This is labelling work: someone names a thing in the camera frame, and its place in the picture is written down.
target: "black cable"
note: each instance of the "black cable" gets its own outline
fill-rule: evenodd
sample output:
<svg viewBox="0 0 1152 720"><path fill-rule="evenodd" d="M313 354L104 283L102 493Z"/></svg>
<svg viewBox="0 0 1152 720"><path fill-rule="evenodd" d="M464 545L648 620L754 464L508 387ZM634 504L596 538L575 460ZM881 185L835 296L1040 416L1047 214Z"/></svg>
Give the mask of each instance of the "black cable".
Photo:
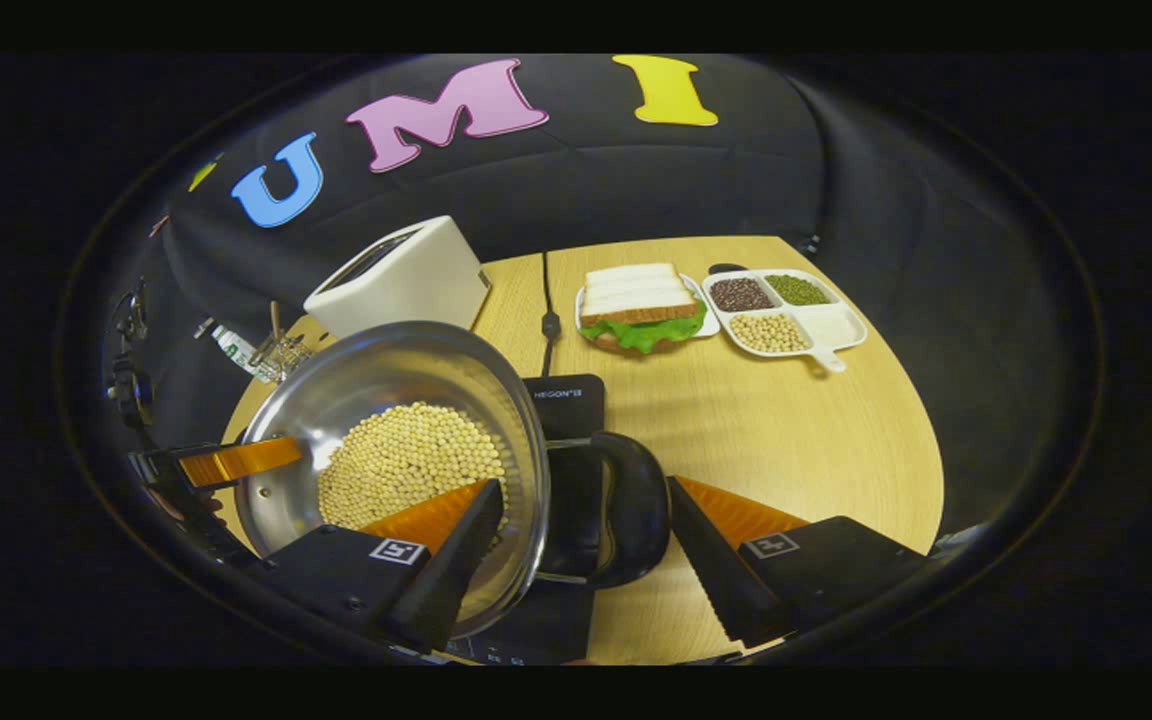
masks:
<svg viewBox="0 0 1152 720"><path fill-rule="evenodd" d="M554 314L554 302L550 298L550 252L540 253L540 272L545 286L545 316L540 319L540 333L545 336L545 362L540 367L540 378L550 377L550 356L554 353L554 341L562 334L562 323Z"/></svg>

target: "letter u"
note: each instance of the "letter u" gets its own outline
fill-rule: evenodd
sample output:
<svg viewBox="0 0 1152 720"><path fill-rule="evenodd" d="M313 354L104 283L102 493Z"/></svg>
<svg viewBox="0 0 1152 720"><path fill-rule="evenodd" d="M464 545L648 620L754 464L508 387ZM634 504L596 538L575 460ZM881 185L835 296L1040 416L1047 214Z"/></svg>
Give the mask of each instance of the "letter u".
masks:
<svg viewBox="0 0 1152 720"><path fill-rule="evenodd" d="M310 142L314 137L316 132L302 135L288 142L274 156L274 160L287 160L288 167L291 167L291 176L296 179L296 190L282 200L274 200L274 196L270 195L270 189L262 179L265 165L248 173L234 184L229 196L237 197L247 211L247 217L251 218L253 223L262 228L278 227L303 213L314 202L314 197L319 196L319 191L323 190L323 168L314 158L314 151L310 149Z"/></svg>

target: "wooden table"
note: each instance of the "wooden table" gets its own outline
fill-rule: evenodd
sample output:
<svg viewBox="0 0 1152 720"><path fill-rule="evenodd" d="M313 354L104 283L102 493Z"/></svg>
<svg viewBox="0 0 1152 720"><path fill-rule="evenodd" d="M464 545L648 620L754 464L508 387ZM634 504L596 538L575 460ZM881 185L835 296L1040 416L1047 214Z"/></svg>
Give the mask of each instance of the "wooden table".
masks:
<svg viewBox="0 0 1152 720"><path fill-rule="evenodd" d="M840 351L847 370L835 376L810 357L755 357L722 332L649 356L616 355L586 342L573 328L573 305L586 270L653 262L670 262L696 282L717 263L805 270L850 302L779 237L666 238L559 250L550 252L550 293L563 334L550 373L602 378L607 429L644 442L666 473L710 483L804 520L847 515L927 552L941 520L941 455L918 392L873 325L864 343ZM493 288L472 329L518 376L538 376L545 346L540 256L488 263L485 270ZM869 324L863 309L856 310ZM334 341L320 341L323 331L308 314L291 332L305 332L314 348ZM252 381L225 430L225 442L236 441L273 389ZM221 518L242 537L232 491L218 498L225 505ZM745 649L723 635L676 539L670 538L662 562L646 577L600 591L594 599L589 657L596 662L672 664L732 651Z"/></svg>

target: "white divided tray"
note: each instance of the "white divided tray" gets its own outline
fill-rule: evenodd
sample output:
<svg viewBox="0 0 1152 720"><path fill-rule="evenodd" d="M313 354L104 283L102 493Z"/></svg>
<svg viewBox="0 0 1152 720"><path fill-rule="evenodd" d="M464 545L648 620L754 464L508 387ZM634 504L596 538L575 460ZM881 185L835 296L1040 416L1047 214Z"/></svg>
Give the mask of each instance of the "white divided tray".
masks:
<svg viewBox="0 0 1152 720"><path fill-rule="evenodd" d="M829 302L823 305L791 305L785 300L781 300L780 293L776 293L774 288L765 281L767 275L791 275L795 278L805 279L810 283L820 288L824 296L827 297ZM767 295L768 300L772 301L772 308L765 310L744 310L738 311L738 313L727 313L717 302L714 302L713 293L710 291L715 283L722 281L730 281L730 279L749 278L753 279L755 282L763 289L764 295ZM796 357L799 355L810 355L817 363L824 369L829 370L832 373L841 373L847 370L847 364L839 359L835 351L842 350L846 347L852 347L865 342L865 338L869 338L869 328L865 327L864 320L861 319L859 314L856 314L855 310L851 310L850 305L847 305L836 293L829 290L829 287L820 279L810 273L804 273L803 270L734 270L730 273L715 273L705 278L703 283L705 291L705 300L708 301L710 310L713 310L713 314L717 316L718 321L722 324L723 331L727 331L727 336L732 338L732 342L740 346L741 350L749 353L751 355L758 355L760 357ZM793 323L799 327L799 333L803 334L805 341L809 342L806 350L799 350L796 353L764 353L760 350L755 350L753 347L741 342L740 338L736 338L736 333L732 332L732 318L736 314L749 314L758 318L758 316L767 314L787 314Z"/></svg>
<svg viewBox="0 0 1152 720"><path fill-rule="evenodd" d="M682 274L682 273L679 273L679 276L682 278L682 285L685 285L687 289L690 290L692 295L695 295L696 297L698 297L698 300L704 300L705 305L708 305L708 311L707 311L707 313L705 313L705 323L700 325L699 331L696 331L696 334L694 334L694 336L691 336L691 338L708 338L708 336L714 336L714 334L718 334L718 332L721 331L722 327L719 327L718 318L717 318L717 311L714 311L714 304L713 304L713 302L708 301L708 294L705 293L705 291L702 291L699 285L697 285L696 281L694 281L694 279L691 279L691 278L689 278L689 276L687 276L685 274ZM576 291L576 320L575 321L576 321L576 327L577 328L579 328L579 306L581 306L582 302L585 302L585 286L582 286L579 288L579 290Z"/></svg>

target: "letter i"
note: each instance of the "letter i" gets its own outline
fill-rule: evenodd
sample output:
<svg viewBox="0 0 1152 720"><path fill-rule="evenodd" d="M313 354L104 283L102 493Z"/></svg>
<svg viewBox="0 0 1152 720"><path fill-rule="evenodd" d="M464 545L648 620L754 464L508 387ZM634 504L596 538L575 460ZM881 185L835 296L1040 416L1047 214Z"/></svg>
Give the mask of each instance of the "letter i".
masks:
<svg viewBox="0 0 1152 720"><path fill-rule="evenodd" d="M614 63L627 65L639 78L643 106L634 115L645 123L675 126L717 126L718 115L700 105L691 73L699 68L672 58L655 55L613 55Z"/></svg>

